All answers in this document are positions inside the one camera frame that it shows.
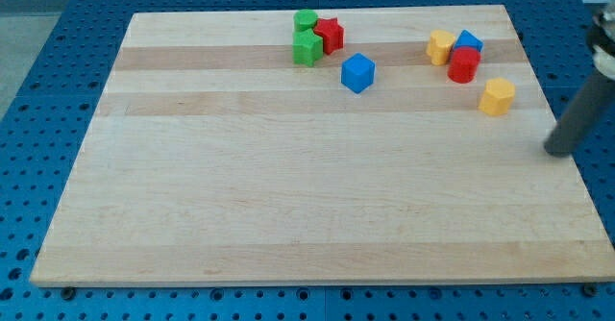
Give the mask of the robot arm end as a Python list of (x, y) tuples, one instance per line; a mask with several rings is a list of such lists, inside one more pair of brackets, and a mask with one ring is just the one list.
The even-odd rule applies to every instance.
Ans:
[(586, 43), (597, 70), (607, 79), (614, 80), (614, 0), (609, 0), (593, 14)]

